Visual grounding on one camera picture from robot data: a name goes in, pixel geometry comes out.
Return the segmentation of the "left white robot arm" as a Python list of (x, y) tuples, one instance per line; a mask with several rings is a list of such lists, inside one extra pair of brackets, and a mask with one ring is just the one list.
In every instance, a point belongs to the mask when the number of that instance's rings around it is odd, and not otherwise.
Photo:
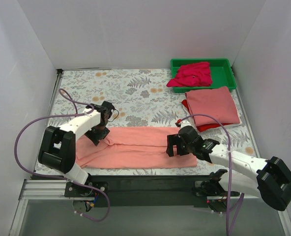
[(88, 104), (84, 112), (58, 127), (46, 128), (41, 143), (38, 162), (77, 182), (76, 191), (83, 197), (92, 193), (93, 185), (87, 181), (89, 174), (76, 163), (76, 142), (86, 136), (95, 146), (108, 134), (106, 125), (115, 107), (111, 102), (102, 105)]

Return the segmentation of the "salmon pink t shirt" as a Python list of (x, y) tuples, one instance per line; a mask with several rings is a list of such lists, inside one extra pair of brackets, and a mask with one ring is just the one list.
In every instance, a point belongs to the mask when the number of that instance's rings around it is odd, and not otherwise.
[(95, 145), (82, 136), (76, 142), (76, 163), (82, 168), (171, 169), (195, 167), (194, 155), (166, 154), (167, 136), (176, 127), (111, 127), (105, 139)]

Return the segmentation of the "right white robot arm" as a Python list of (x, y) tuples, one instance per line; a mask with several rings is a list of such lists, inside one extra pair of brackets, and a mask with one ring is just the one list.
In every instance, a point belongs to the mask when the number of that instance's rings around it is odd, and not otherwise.
[(193, 154), (198, 160), (224, 166), (197, 187), (205, 196), (223, 196), (229, 191), (261, 198), (267, 205), (284, 211), (291, 202), (291, 171), (278, 157), (256, 158), (229, 151), (213, 139), (203, 139), (191, 126), (167, 136), (168, 156)]

